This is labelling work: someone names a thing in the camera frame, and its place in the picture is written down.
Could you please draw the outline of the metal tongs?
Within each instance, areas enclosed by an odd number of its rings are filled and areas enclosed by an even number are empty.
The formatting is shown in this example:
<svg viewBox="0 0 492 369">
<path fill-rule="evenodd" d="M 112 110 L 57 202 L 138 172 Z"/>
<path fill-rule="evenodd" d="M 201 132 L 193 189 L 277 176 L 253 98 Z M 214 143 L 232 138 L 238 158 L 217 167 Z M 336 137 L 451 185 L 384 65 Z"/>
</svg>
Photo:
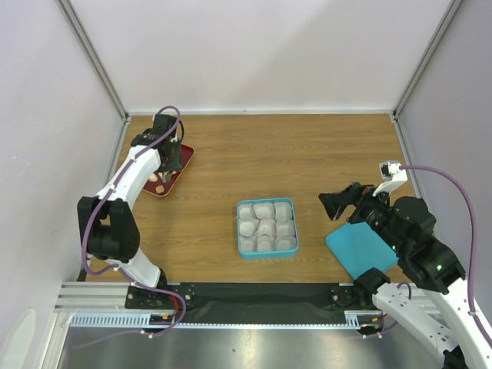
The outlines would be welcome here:
<svg viewBox="0 0 492 369">
<path fill-rule="evenodd" d="M 164 183 L 168 183 L 172 179 L 173 175 L 174 175 L 173 171 L 162 172 L 161 173 L 161 179 Z"/>
</svg>

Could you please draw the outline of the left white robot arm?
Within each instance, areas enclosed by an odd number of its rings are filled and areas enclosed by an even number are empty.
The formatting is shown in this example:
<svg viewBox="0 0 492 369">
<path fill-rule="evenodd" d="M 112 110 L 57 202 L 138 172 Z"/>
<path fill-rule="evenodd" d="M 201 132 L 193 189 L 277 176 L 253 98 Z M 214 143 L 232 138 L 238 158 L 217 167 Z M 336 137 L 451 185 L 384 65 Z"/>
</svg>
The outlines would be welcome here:
<svg viewBox="0 0 492 369">
<path fill-rule="evenodd" d="M 161 108 L 153 125 L 132 141 L 112 179 L 92 197 L 77 203 L 82 267 L 91 276 L 115 270 L 131 285 L 143 289 L 142 298 L 153 308 L 169 299 L 163 270 L 140 248 L 141 235 L 133 215 L 135 201 L 150 177 L 173 175 L 182 169 L 180 111 Z"/>
</svg>

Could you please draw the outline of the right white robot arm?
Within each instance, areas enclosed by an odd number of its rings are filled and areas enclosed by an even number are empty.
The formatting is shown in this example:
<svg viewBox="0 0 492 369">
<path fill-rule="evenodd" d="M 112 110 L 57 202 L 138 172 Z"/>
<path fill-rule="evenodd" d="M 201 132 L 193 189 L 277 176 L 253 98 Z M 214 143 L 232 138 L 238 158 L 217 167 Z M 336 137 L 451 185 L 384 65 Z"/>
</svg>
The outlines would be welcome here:
<svg viewBox="0 0 492 369">
<path fill-rule="evenodd" d="M 469 278 L 456 254 L 434 236 L 436 218 L 421 198 L 404 196 L 395 202 L 373 185 L 354 182 L 337 193 L 318 196 L 335 221 L 346 207 L 355 207 L 349 224 L 365 223 L 396 254 L 404 274 L 434 303 L 446 325 L 427 316 L 392 285 L 388 276 L 369 268 L 354 280 L 355 303 L 386 311 L 435 353 L 444 368 L 489 368 L 491 326 L 477 324 L 471 309 Z"/>
</svg>

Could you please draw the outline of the red lacquer tray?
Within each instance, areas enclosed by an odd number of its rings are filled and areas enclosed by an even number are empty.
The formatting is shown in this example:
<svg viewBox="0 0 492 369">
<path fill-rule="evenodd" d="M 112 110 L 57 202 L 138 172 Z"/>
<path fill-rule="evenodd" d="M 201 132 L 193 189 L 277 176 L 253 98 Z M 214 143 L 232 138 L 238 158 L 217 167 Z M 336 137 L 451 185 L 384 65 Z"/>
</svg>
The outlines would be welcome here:
<svg viewBox="0 0 492 369">
<path fill-rule="evenodd" d="M 153 172 L 145 182 L 143 191 L 158 198 L 169 195 L 186 167 L 189 165 L 191 159 L 194 157 L 194 153 L 195 150 L 191 146 L 181 144 L 181 166 L 178 168 L 178 171 L 162 171 L 161 169 L 158 169 Z"/>
</svg>

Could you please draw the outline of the teal tin lid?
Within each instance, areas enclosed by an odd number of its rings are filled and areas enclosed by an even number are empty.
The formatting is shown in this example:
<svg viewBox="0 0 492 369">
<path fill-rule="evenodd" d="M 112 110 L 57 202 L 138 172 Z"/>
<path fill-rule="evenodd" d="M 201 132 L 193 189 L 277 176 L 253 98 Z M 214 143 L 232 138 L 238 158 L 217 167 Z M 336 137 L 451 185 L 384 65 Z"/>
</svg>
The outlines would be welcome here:
<svg viewBox="0 0 492 369">
<path fill-rule="evenodd" d="M 394 251 L 366 223 L 345 224 L 325 243 L 353 280 L 371 268 L 386 272 L 397 263 Z"/>
</svg>

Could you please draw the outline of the teal square tin box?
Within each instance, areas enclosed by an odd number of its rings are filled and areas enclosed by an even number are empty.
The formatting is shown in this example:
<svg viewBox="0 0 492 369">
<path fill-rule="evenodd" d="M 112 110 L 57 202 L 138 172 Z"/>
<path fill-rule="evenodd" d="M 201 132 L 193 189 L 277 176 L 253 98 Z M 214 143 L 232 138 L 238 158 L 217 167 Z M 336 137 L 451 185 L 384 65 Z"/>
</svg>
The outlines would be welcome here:
<svg viewBox="0 0 492 369">
<path fill-rule="evenodd" d="M 238 252 L 245 260 L 294 257 L 300 247 L 294 203 L 289 198 L 239 201 Z"/>
</svg>

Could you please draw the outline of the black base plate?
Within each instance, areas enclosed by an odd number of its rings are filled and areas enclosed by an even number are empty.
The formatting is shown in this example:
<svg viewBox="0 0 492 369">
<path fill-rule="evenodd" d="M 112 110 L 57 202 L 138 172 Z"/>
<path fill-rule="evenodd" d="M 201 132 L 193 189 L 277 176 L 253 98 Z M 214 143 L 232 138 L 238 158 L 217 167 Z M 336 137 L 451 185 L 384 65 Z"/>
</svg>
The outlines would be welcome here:
<svg viewBox="0 0 492 369">
<path fill-rule="evenodd" d="M 365 309 L 353 285 L 326 283 L 181 283 L 185 323 L 337 324 Z"/>
</svg>

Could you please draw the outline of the aluminium frame rail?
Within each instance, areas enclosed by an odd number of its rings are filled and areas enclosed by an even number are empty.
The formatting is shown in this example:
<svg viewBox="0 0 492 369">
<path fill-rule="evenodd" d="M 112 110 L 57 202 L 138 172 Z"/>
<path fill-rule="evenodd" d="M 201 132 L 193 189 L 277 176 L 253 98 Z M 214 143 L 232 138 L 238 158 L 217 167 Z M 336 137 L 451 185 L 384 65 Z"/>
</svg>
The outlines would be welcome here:
<svg viewBox="0 0 492 369">
<path fill-rule="evenodd" d="M 55 311 L 73 324 L 142 327 L 318 328 L 382 331 L 385 314 L 352 284 L 174 283 L 171 295 L 118 282 L 66 282 Z"/>
</svg>

